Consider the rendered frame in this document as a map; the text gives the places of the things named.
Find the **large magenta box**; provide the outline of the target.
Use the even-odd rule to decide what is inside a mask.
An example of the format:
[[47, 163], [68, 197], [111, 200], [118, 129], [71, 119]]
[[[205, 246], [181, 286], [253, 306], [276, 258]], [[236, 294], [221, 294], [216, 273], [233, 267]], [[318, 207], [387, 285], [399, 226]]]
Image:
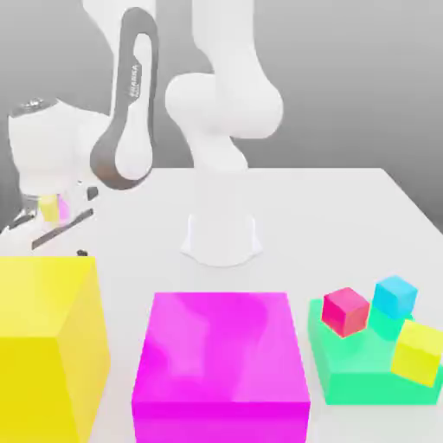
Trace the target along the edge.
[[305, 443], [311, 399], [282, 292], [159, 292], [132, 391], [136, 443]]

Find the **small yellow cube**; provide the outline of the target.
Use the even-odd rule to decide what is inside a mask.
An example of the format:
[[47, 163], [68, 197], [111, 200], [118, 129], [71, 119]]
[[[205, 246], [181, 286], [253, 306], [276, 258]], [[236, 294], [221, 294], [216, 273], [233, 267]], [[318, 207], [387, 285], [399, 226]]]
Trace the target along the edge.
[[406, 319], [395, 344], [391, 372], [431, 388], [443, 356], [443, 331]]

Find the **small red cube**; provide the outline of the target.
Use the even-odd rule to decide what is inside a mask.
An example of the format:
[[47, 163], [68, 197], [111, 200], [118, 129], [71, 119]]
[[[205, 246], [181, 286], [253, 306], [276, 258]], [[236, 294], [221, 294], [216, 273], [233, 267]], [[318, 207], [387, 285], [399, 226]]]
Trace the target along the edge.
[[324, 295], [321, 320], [341, 338], [366, 328], [370, 303], [350, 287]]

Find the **large green box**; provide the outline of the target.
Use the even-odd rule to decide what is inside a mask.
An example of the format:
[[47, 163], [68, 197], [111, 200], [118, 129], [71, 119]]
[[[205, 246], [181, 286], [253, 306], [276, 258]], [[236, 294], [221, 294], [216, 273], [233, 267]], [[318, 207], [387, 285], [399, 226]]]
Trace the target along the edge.
[[368, 326], [341, 338], [321, 320], [322, 299], [309, 304], [308, 337], [328, 405], [435, 405], [443, 387], [443, 366], [429, 388], [391, 372], [395, 342]]

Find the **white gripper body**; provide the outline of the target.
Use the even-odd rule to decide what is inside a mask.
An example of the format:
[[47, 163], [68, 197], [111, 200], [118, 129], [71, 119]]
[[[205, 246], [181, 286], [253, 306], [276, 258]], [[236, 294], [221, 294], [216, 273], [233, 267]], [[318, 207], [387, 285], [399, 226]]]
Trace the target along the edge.
[[38, 215], [27, 226], [26, 254], [37, 256], [77, 256], [101, 253], [100, 212], [96, 208], [83, 209], [66, 226], [54, 227]]

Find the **large yellow box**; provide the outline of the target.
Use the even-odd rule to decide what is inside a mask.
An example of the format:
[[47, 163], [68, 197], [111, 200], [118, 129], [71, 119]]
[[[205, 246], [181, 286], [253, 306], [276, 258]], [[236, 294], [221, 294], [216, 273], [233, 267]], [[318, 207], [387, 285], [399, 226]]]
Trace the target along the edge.
[[109, 369], [95, 259], [0, 257], [0, 443], [88, 443]]

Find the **small cyan cube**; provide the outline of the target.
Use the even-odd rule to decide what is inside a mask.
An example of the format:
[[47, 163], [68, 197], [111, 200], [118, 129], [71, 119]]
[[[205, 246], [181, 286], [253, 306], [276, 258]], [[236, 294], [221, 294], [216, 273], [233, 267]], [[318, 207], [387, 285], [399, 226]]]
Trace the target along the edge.
[[408, 317], [415, 305], [418, 289], [394, 275], [376, 283], [372, 306], [394, 320]]

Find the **small green cube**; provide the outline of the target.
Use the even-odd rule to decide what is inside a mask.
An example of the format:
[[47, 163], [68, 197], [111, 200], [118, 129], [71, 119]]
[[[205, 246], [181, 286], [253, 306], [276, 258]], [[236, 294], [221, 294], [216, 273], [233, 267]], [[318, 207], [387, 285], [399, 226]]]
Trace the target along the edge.
[[376, 307], [371, 307], [368, 327], [374, 330], [382, 339], [395, 342], [401, 333], [402, 326], [406, 319], [414, 321], [412, 315], [408, 315], [405, 318], [392, 319]]

